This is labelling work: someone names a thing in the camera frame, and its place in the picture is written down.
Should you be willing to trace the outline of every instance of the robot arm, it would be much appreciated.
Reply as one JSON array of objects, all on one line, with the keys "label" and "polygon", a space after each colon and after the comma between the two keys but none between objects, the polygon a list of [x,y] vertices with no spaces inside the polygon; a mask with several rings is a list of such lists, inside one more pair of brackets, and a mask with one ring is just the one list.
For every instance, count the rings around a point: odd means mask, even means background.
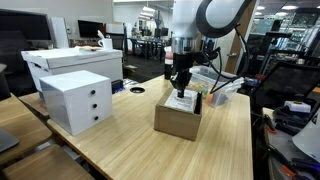
[{"label": "robot arm", "polygon": [[251,0],[175,0],[173,6],[172,39],[173,68],[171,83],[184,97],[193,66],[192,55],[195,38],[200,31],[210,38],[219,38],[230,33],[239,22]]}]

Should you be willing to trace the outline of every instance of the white storage box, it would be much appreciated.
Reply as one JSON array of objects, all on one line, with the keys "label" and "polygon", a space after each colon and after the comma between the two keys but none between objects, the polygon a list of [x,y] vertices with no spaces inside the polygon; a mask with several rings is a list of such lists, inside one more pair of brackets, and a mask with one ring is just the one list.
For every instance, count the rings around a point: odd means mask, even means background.
[{"label": "white storage box", "polygon": [[50,118],[76,135],[112,115],[109,78],[88,71],[40,78]]},{"label": "white storage box", "polygon": [[87,70],[111,79],[123,79],[122,52],[84,51],[77,48],[22,51],[38,91],[42,91],[39,79],[46,76]]}]

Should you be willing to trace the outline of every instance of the computer monitor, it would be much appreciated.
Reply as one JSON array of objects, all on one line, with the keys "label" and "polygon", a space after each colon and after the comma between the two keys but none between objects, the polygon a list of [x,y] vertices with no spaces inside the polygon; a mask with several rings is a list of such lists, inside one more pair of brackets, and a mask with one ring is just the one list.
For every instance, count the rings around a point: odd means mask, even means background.
[{"label": "computer monitor", "polygon": [[160,37],[161,36],[161,29],[155,29],[154,30],[154,37]]},{"label": "computer monitor", "polygon": [[46,14],[0,9],[0,31],[20,31],[26,40],[51,40]]},{"label": "computer monitor", "polygon": [[319,8],[298,8],[292,19],[291,25],[294,26],[314,26],[320,16]]},{"label": "computer monitor", "polygon": [[169,32],[168,28],[162,28],[161,29],[161,36],[168,36],[168,32]]},{"label": "computer monitor", "polygon": [[98,30],[102,32],[103,23],[78,20],[80,37],[99,38]]}]

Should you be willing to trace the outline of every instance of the box lid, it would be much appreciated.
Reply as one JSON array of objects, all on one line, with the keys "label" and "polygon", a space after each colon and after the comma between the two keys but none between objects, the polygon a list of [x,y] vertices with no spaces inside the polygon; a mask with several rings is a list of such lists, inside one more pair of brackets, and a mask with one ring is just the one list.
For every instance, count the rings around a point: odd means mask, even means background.
[{"label": "box lid", "polygon": [[119,50],[83,51],[77,48],[22,51],[21,54],[25,61],[33,62],[48,69],[122,57],[122,52]]}]

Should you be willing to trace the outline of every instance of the small box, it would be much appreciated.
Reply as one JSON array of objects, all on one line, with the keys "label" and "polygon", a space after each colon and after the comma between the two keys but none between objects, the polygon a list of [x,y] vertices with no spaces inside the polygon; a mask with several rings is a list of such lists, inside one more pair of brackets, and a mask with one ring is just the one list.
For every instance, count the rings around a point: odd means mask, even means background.
[{"label": "small box", "polygon": [[167,107],[164,104],[173,89],[168,89],[156,105],[154,129],[160,132],[195,141],[201,121],[202,99],[197,94],[194,112]]},{"label": "small box", "polygon": [[[241,88],[241,84],[244,83],[244,79],[241,77],[216,91],[214,94],[210,94],[210,91],[218,77],[218,74],[211,68],[205,66],[194,66],[190,69],[190,71],[192,72],[192,77],[188,87],[201,91],[203,100],[205,99],[205,103],[211,107],[217,107],[230,102],[233,98],[233,95],[239,88]],[[236,76],[234,74],[226,72],[222,72],[222,74],[229,77]],[[228,79],[220,77],[216,88],[220,87],[227,81]]]},{"label": "small box", "polygon": [[88,71],[40,79],[50,118],[76,135],[112,115],[111,81]]}]

